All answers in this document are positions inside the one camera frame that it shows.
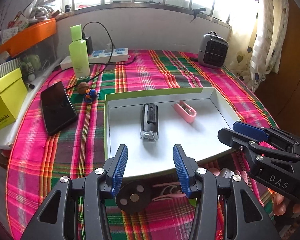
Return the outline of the right hand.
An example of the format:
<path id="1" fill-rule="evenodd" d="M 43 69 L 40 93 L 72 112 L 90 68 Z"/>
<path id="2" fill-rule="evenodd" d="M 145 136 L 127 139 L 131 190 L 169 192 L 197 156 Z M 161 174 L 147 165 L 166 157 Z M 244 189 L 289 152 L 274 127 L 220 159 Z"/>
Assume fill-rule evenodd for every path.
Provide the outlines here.
<path id="1" fill-rule="evenodd" d="M 272 201 L 273 201 L 273 213 L 277 216 L 282 216 L 285 214 L 288 208 L 288 204 L 291 204 L 292 202 L 288 202 L 289 200 L 286 200 L 286 198 L 277 193 L 274 192 L 272 195 Z M 295 204 L 293 206 L 293 213 L 300 213 L 300 204 Z"/>

